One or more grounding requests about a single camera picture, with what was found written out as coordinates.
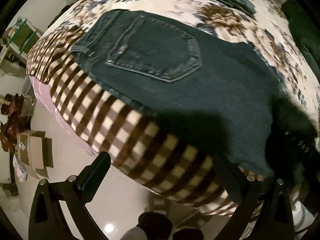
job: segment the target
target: cardboard box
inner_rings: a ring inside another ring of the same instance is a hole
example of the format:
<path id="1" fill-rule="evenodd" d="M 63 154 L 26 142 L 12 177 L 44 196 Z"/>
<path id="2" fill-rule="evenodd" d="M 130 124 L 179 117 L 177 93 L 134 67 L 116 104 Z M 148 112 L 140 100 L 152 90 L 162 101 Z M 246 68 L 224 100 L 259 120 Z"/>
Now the cardboard box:
<path id="1" fill-rule="evenodd" d="M 36 169 L 43 170 L 46 167 L 45 156 L 47 154 L 47 138 L 42 131 L 25 131 L 18 135 L 16 154 L 27 169 L 30 176 L 39 179 Z"/>

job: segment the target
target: black cable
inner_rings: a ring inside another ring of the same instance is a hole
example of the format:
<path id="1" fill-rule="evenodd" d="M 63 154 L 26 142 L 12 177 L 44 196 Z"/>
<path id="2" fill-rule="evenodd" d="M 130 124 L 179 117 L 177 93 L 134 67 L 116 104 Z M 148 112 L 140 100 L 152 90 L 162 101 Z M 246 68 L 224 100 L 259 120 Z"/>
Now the black cable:
<path id="1" fill-rule="evenodd" d="M 309 225 L 309 226 L 307 226 L 307 227 L 305 227 L 305 228 L 303 228 L 303 229 L 301 229 L 301 230 L 299 230 L 299 231 L 295 232 L 295 233 L 294 233 L 294 235 L 296 236 L 296 235 L 298 235 L 298 234 L 300 234 L 300 233 L 302 233 L 302 232 L 304 232 L 304 231 L 308 230 L 310 227 L 311 227 L 311 225 Z"/>

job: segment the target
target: back pocket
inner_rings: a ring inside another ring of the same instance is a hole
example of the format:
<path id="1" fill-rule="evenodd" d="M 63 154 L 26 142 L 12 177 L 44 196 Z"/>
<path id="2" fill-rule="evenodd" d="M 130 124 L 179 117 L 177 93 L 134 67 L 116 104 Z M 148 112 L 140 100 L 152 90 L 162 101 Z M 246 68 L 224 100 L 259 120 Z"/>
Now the back pocket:
<path id="1" fill-rule="evenodd" d="M 202 61 L 193 36 L 141 14 L 117 39 L 105 64 L 170 83 L 201 68 Z"/>

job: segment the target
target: white floor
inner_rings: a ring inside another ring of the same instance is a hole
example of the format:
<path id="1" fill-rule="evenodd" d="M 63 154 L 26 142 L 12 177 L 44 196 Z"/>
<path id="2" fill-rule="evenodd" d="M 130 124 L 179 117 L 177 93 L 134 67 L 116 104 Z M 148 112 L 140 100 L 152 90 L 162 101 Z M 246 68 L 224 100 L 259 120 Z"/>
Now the white floor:
<path id="1" fill-rule="evenodd" d="M 52 138 L 54 168 L 47 168 L 50 182 L 64 181 L 72 174 L 77 175 L 94 160 L 93 157 L 87 155 L 76 145 L 73 138 L 62 129 L 40 103 L 36 106 L 31 128 L 33 130 L 46 131 L 46 137 Z M 28 177 L 26 182 L 17 181 L 20 206 L 26 216 L 24 217 L 20 210 L 18 210 L 18 213 L 11 212 L 8 215 L 25 240 L 28 239 L 26 232 L 28 229 L 28 216 L 38 182 L 39 180 L 33 177 Z M 138 216 L 144 212 L 147 205 L 147 195 L 148 189 L 111 166 L 95 198 L 86 207 L 108 238 L 110 240 L 118 240 L 127 230 L 137 224 Z M 62 202 L 61 204 L 73 235 L 82 239 L 65 203 Z M 170 219 L 173 223 L 178 223 L 192 211 L 193 209 L 189 207 L 173 203 Z M 227 221 L 228 218 L 214 216 L 203 228 L 205 238 L 214 239 Z M 114 226 L 114 230 L 112 232 L 105 231 L 105 229 L 110 228 L 110 224 Z"/>

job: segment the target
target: metal screw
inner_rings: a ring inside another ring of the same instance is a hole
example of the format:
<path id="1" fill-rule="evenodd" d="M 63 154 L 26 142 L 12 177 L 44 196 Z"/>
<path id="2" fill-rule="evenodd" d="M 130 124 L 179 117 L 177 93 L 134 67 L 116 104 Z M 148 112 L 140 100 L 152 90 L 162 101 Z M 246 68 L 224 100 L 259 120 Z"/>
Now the metal screw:
<path id="1" fill-rule="evenodd" d="M 284 184 L 284 182 L 283 182 L 282 179 L 277 179 L 277 183 L 278 183 L 279 185 L 283 185 L 283 184 Z"/>
<path id="2" fill-rule="evenodd" d="M 255 178 L 253 175 L 248 175 L 248 176 L 247 176 L 247 180 L 248 180 L 248 181 L 255 181 L 256 178 Z"/>
<path id="3" fill-rule="evenodd" d="M 43 186 L 44 184 L 46 184 L 47 183 L 47 180 L 46 179 L 41 179 L 41 181 L 39 182 L 39 184 L 41 185 L 41 186 Z"/>
<path id="4" fill-rule="evenodd" d="M 76 179 L 77 179 L 77 176 L 76 176 L 76 175 L 71 175 L 71 176 L 68 178 L 68 181 L 74 182 Z"/>

